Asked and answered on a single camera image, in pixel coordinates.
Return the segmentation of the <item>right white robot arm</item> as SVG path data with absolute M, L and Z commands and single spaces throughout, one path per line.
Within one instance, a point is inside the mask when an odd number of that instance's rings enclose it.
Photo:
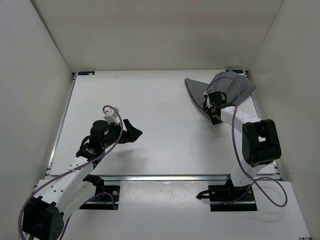
M 224 195 L 236 200 L 242 195 L 242 187 L 248 186 L 260 170 L 279 159 L 282 150 L 276 125 L 271 119 L 259 119 L 227 103 L 227 95 L 220 91 L 204 92 L 203 109 L 211 120 L 231 126 L 231 136 L 237 130 L 242 136 L 242 159 L 238 169 L 228 177 L 230 184 L 224 187 Z

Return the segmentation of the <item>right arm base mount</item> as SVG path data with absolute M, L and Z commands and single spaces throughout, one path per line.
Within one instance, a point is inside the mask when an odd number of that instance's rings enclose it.
M 209 185 L 198 200 L 209 199 L 211 212 L 255 212 L 258 210 L 250 185 L 235 187 L 230 181 L 224 185 Z

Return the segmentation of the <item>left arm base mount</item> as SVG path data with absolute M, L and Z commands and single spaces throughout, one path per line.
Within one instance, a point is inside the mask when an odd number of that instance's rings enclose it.
M 81 207 L 81 210 L 118 210 L 120 190 L 119 183 L 106 183 L 100 176 L 89 174 L 84 182 L 91 183 L 95 192 L 92 199 L 87 200 Z

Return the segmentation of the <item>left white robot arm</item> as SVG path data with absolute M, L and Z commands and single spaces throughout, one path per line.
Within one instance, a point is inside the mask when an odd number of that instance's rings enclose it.
M 105 154 L 117 144 L 135 142 L 142 133 L 128 119 L 95 121 L 68 170 L 40 186 L 27 200 L 19 216 L 19 232 L 39 240 L 61 237 L 78 208 L 87 200 L 104 195 L 103 179 L 91 173 Z

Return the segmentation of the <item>grey pleated skirt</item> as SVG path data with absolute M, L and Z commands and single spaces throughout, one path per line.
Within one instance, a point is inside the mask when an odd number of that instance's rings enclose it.
M 204 92 L 206 90 L 211 92 L 220 91 L 226 94 L 226 102 L 228 104 L 240 104 L 256 90 L 255 84 L 249 82 L 243 74 L 238 74 L 232 70 L 216 74 L 210 83 L 204 83 L 190 78 L 186 78 L 184 83 L 193 103 L 205 116 L 208 115 L 204 111 Z

